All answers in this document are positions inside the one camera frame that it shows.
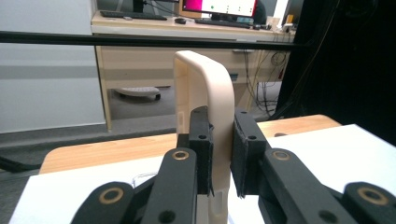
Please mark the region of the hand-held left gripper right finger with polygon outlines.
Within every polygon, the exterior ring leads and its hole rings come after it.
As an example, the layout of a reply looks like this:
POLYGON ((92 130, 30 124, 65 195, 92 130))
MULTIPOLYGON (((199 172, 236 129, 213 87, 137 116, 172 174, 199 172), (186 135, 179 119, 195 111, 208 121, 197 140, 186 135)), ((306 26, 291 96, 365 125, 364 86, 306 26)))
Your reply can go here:
POLYGON ((238 197, 260 194, 262 159, 267 147, 267 140, 256 120, 247 111, 236 108, 230 168, 238 197))

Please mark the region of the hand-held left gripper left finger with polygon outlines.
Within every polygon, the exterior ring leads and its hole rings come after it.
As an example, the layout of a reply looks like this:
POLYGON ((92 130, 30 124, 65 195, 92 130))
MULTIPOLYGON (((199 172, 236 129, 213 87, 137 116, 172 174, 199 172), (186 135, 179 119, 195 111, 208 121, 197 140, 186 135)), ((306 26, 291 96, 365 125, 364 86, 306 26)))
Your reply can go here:
POLYGON ((188 133, 177 135, 177 147, 187 147, 196 154, 197 193, 209 196, 214 193, 212 183, 213 125, 208 119, 208 107, 200 106, 191 111, 188 133))

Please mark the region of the cream painting-print phone case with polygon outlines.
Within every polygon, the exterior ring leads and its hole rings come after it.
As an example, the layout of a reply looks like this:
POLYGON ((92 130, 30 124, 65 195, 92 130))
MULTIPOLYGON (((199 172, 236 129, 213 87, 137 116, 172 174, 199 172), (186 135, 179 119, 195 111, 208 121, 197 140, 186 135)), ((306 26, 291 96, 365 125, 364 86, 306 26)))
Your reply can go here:
POLYGON ((208 119, 213 125, 214 192, 197 197, 196 224, 227 224, 233 144, 233 83, 222 64, 190 50, 175 53, 174 79, 177 132, 190 131, 191 111, 203 105, 208 107, 208 119))

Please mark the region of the white table mat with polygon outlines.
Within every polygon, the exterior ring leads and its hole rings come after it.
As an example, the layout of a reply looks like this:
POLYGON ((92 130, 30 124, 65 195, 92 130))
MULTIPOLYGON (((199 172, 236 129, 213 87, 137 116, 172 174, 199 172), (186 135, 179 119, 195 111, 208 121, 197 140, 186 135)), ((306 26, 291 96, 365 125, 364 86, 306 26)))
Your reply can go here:
MULTIPOLYGON (((345 125, 268 140, 293 152, 325 186, 342 192, 351 182, 367 182, 396 196, 396 147, 357 125, 345 125)), ((162 157, 123 161, 29 178, 8 224, 69 224, 97 187, 131 184, 159 170, 162 157)))

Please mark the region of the light wooden desk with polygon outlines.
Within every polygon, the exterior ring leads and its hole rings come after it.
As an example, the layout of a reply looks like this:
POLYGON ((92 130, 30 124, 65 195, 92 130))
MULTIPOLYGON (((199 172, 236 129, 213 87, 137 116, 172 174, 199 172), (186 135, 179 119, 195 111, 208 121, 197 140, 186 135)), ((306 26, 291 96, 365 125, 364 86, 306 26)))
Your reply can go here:
MULTIPOLYGON (((291 43, 294 34, 221 27, 197 24, 187 19, 186 24, 176 24, 173 18, 167 21, 126 20, 105 18, 99 12, 91 21, 92 33, 99 37, 119 35, 121 37, 157 37, 164 41, 171 37, 187 40, 291 43)), ((279 72, 286 67, 289 54, 284 50, 258 50, 252 53, 232 52, 232 49, 198 49, 203 54, 222 63, 231 73, 237 73, 233 82, 235 104, 249 109, 253 103, 254 86, 264 81, 280 81, 279 72)), ((173 57, 177 48, 159 47, 111 47, 96 48, 97 63, 102 85, 107 126, 112 126, 115 113, 110 110, 110 90, 129 87, 165 87, 174 84, 173 57)))

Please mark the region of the black keyboard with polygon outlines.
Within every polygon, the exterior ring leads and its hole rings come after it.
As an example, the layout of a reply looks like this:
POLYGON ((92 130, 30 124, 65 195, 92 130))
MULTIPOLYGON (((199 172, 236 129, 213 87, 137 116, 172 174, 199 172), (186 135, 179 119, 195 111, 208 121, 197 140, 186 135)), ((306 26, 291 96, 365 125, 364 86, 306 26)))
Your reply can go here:
POLYGON ((233 22, 233 21, 212 21, 212 20, 206 20, 206 19, 194 19, 194 22, 197 24, 250 29, 249 24, 233 22))
POLYGON ((141 12, 120 12, 120 11, 107 11, 100 10, 101 16, 105 18, 132 18, 137 20, 154 20, 154 21, 167 21, 167 18, 161 15, 154 15, 141 12))

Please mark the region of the black curtain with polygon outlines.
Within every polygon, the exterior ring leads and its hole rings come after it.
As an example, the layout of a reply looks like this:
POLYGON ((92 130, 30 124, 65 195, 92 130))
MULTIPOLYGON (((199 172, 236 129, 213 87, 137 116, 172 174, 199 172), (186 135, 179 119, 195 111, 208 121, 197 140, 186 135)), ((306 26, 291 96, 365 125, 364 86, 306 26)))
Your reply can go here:
POLYGON ((396 146, 396 0, 301 0, 275 117, 322 114, 396 146))

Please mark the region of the computer monitor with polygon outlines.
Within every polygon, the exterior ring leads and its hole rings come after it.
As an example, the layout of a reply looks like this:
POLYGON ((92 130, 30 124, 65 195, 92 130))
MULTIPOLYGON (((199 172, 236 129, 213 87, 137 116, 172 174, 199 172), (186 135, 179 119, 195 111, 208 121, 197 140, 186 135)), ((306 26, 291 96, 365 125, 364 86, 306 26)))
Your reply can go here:
POLYGON ((257 0, 182 0, 184 11, 252 17, 257 0))

